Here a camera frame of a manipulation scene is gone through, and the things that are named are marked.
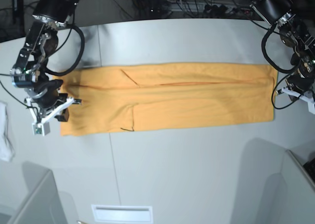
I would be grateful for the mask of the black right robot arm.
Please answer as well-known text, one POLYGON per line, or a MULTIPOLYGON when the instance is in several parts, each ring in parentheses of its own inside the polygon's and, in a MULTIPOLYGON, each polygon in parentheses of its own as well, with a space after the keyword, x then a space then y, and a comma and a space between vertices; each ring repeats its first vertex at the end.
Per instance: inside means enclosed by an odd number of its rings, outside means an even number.
POLYGON ((29 94, 30 103, 23 104, 35 113, 35 122, 56 112, 59 121, 67 121, 65 110, 57 107, 66 103, 67 94, 60 94, 59 88, 63 84, 61 79, 49 80, 48 75, 56 77, 71 73, 79 64, 84 48, 83 32, 75 24, 69 24, 69 19, 75 18, 75 9, 80 0, 39 0, 36 5, 33 22, 26 35, 23 48, 20 50, 16 63, 10 74, 12 83, 17 88, 23 88, 29 94), (62 72, 55 72, 47 68, 48 59, 58 50, 58 28, 67 27, 75 30, 81 39, 79 54, 72 66, 62 72))

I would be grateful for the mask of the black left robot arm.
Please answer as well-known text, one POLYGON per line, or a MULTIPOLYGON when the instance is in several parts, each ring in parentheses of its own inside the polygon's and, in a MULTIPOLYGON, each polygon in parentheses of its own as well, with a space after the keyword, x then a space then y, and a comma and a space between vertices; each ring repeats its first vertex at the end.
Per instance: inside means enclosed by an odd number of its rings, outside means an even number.
POLYGON ((248 0, 251 8, 270 25, 261 42, 266 61, 278 72, 288 74, 285 80, 289 90, 305 93, 315 82, 315 38, 309 33, 304 21, 296 14, 291 0, 248 0), (281 41, 294 53, 291 69, 279 67, 268 56, 266 43, 269 36, 279 30, 281 41))

